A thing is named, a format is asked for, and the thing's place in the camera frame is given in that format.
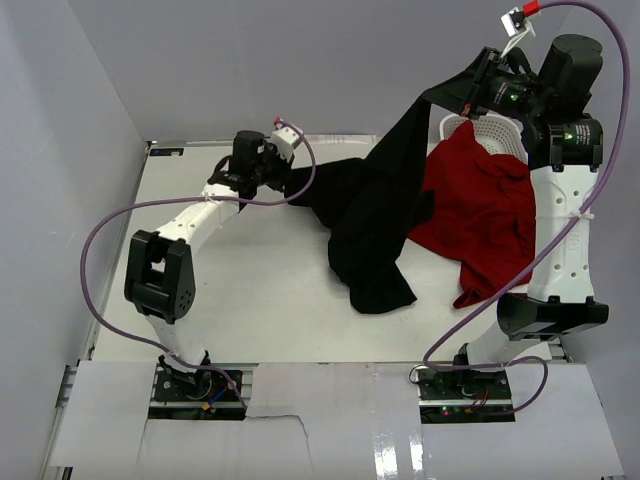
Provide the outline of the black t shirt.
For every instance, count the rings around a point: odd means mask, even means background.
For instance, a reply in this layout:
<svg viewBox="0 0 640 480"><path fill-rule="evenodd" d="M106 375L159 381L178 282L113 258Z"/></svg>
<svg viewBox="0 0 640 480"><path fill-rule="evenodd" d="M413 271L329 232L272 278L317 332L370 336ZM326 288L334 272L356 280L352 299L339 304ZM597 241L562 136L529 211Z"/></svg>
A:
<svg viewBox="0 0 640 480"><path fill-rule="evenodd" d="M416 300L396 261L411 228L434 210L423 189L431 108L460 112L476 69L425 90L365 157L297 168L284 183L290 205L310 209L329 230L329 267L361 314Z"/></svg>

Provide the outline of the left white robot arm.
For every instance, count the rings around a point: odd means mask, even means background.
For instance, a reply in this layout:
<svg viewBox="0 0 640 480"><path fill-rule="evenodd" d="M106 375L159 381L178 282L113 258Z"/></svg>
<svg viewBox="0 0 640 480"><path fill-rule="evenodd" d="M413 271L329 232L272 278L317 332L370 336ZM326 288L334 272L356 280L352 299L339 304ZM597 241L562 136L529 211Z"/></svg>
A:
<svg viewBox="0 0 640 480"><path fill-rule="evenodd" d="M211 387L208 351L188 325L196 297L193 256L223 223L237 215L241 199L252 200L259 187L281 191L301 137L281 126L270 137L243 130L233 139L232 153L214 168L201 196L173 219L131 238L124 295L153 327L168 348L159 364L184 395L204 397Z"/></svg>

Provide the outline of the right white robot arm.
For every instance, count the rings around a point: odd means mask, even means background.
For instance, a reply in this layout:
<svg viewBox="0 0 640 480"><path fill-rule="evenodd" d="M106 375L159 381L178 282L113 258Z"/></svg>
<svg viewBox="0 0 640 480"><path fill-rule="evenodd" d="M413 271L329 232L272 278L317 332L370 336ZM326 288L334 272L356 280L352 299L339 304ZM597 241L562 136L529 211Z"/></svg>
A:
<svg viewBox="0 0 640 480"><path fill-rule="evenodd" d="M449 365L426 362L419 379L451 385L472 399L488 379L528 360L526 350L564 334L607 322L590 278L590 208L602 190L603 128L586 113L603 67L602 46L589 37L556 37L540 71L517 47L485 47L460 74L424 92L424 98L468 119L495 112L523 126L522 143L535 199L535 258L491 298L496 320L461 347Z"/></svg>

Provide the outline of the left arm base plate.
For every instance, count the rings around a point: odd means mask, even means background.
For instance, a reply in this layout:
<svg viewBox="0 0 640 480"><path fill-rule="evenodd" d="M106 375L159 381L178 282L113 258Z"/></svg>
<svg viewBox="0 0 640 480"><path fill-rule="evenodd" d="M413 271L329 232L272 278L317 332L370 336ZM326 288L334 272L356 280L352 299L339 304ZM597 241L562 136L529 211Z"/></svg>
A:
<svg viewBox="0 0 640 480"><path fill-rule="evenodd" d="M216 372L205 372L194 387L176 380L160 365L156 368L148 418L175 421L243 421L245 408L233 388L249 403L253 368L223 367L226 379Z"/></svg>

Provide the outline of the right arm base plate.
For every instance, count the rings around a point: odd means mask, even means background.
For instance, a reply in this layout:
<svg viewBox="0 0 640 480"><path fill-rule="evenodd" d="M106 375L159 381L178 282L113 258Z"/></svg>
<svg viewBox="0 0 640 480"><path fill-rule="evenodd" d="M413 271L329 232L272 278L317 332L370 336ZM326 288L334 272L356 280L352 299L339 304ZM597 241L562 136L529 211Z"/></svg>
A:
<svg viewBox="0 0 640 480"><path fill-rule="evenodd" d="M410 371L408 380L417 387L423 425L515 421L505 371L435 371L416 366Z"/></svg>

